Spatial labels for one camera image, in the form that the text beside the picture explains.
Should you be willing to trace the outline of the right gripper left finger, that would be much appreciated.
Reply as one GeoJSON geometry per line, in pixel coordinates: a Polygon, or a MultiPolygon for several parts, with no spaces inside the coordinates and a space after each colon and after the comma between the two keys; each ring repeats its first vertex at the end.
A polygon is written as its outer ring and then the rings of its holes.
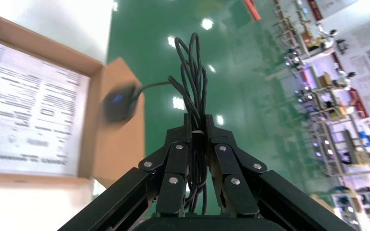
{"type": "Polygon", "coordinates": [[[167,130],[164,145],[141,160],[64,224],[62,231],[133,231],[153,201],[180,217],[185,203],[192,122],[167,130]]]}

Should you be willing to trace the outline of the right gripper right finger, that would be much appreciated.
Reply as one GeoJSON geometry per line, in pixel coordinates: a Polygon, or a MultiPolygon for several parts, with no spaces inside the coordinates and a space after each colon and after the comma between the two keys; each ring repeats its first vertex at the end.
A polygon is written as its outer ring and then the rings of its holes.
{"type": "Polygon", "coordinates": [[[218,202],[241,231],[349,231],[351,227],[240,149],[231,131],[205,116],[207,156],[218,202]]]}

